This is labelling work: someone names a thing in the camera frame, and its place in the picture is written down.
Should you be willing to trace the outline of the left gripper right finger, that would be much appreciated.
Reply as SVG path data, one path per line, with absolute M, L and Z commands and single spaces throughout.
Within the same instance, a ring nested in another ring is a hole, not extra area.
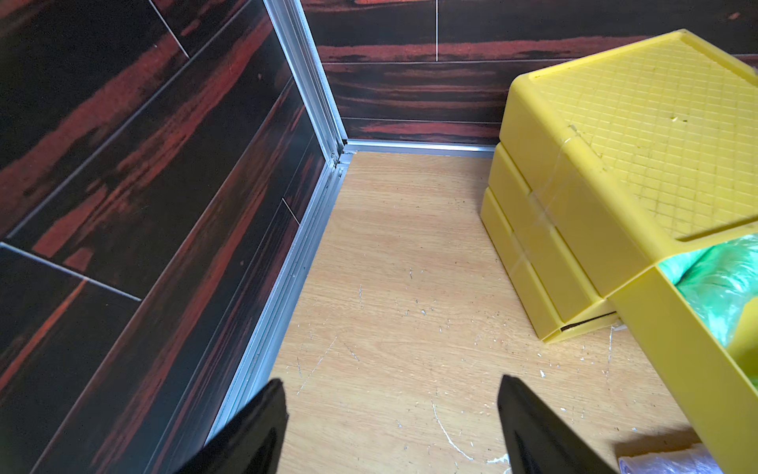
M 497 410 L 513 473 L 614 471 L 521 379 L 501 379 Z

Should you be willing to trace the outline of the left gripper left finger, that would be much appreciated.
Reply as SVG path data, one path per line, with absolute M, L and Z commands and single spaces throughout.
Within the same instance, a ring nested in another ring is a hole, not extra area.
M 280 379 L 270 382 L 179 474 L 253 474 L 278 471 L 288 412 Z

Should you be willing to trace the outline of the yellow top drawer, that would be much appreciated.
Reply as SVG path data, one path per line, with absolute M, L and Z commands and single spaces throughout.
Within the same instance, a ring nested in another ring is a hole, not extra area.
M 722 346 L 655 265 L 611 296 L 724 473 L 757 470 L 757 297 Z

